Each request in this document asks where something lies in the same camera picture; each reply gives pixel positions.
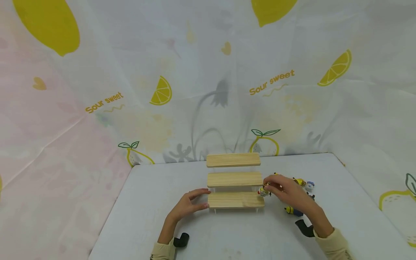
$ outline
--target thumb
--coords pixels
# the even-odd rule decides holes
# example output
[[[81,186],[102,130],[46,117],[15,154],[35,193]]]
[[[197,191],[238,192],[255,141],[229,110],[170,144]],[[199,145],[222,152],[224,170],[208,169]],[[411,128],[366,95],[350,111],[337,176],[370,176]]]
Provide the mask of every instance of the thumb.
[[[276,197],[278,197],[279,199],[281,199],[285,195],[284,192],[280,191],[276,187],[273,187],[272,185],[267,185],[264,187],[264,189],[275,194]]]
[[[192,212],[204,210],[206,208],[209,208],[208,203],[195,204],[195,205],[192,205]]]

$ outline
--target lemon slice print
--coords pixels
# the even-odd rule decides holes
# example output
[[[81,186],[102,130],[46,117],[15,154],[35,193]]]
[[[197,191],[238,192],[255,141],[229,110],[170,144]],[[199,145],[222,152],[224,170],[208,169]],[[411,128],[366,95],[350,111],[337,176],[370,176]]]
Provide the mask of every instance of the lemon slice print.
[[[266,155],[272,155],[272,156],[277,156],[279,154],[279,144],[275,140],[271,139],[270,137],[265,137],[265,136],[271,136],[277,133],[278,131],[280,131],[280,129],[271,130],[265,133],[262,133],[260,130],[257,130],[257,129],[251,129],[251,131],[257,137],[250,146],[250,150],[249,150],[250,153],[253,152],[253,148],[260,140],[269,140],[270,142],[266,144],[266,147],[268,147],[268,149],[265,149],[263,152],[265,152]]]
[[[251,0],[259,26],[274,23],[285,16],[297,0]]]
[[[127,149],[127,161],[132,168],[135,165],[141,165],[143,161],[146,162],[146,164],[155,164],[155,162],[149,156],[135,150],[138,145],[139,141],[136,141],[132,144],[119,143],[118,147]]]
[[[337,78],[344,75],[351,65],[351,51],[347,50],[332,64],[329,70],[325,73],[324,77],[318,83],[318,86],[328,86],[332,84]]]
[[[169,82],[162,76],[160,76],[159,83],[157,84],[156,91],[153,94],[150,103],[152,105],[161,106],[168,103],[172,98],[172,89]]]
[[[64,56],[79,47],[78,25],[65,0],[13,0],[26,29],[41,43]]]
[[[403,223],[414,223],[414,214],[416,212],[414,202],[416,202],[416,179],[409,173],[406,174],[406,191],[387,191],[380,196],[379,209],[383,211],[387,216],[395,216],[402,214],[400,217]],[[402,233],[406,233],[407,243],[416,248],[416,227],[412,225],[403,225],[399,230]]]

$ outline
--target wooden shelf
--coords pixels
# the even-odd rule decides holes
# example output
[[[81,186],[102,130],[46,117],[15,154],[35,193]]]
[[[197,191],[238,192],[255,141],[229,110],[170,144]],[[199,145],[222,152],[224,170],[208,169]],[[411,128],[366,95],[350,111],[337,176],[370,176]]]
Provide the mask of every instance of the wooden shelf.
[[[230,173],[208,173],[207,186],[231,187],[231,186],[261,186],[263,178],[260,172],[230,172]]]
[[[264,198],[257,192],[214,192],[208,195],[210,208],[263,208]]]
[[[245,154],[209,154],[207,155],[207,167],[239,167],[259,166],[260,156],[258,153]]]

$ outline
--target table surface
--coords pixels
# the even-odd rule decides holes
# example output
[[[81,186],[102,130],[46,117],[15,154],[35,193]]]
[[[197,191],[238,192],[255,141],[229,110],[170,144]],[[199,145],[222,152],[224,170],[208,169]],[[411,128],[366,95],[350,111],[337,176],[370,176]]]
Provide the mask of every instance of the table surface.
[[[333,154],[263,157],[255,170],[263,177],[279,172],[315,182],[316,201],[342,231],[357,259],[415,258],[405,239]],[[149,259],[167,213],[185,192],[206,187],[212,171],[204,161],[135,166],[89,260]],[[188,246],[177,249],[176,259],[325,259],[315,240],[296,227],[300,218],[287,214],[284,207],[268,196],[258,212],[197,212],[176,228],[176,237],[182,232],[190,235]]]

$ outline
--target hand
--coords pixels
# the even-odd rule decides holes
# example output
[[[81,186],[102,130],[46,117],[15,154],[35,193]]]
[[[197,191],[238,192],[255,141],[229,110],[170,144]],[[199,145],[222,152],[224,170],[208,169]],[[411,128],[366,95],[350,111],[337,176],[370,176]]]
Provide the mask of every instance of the hand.
[[[209,208],[208,203],[192,204],[192,200],[202,194],[210,194],[211,192],[207,188],[196,189],[185,193],[178,204],[171,210],[167,218],[171,218],[173,221],[178,222],[186,215],[194,213],[199,210]]]
[[[265,190],[275,194],[283,203],[306,215],[319,207],[293,179],[280,174],[270,175],[263,181],[263,183],[267,182],[270,182],[270,185],[265,186]]]

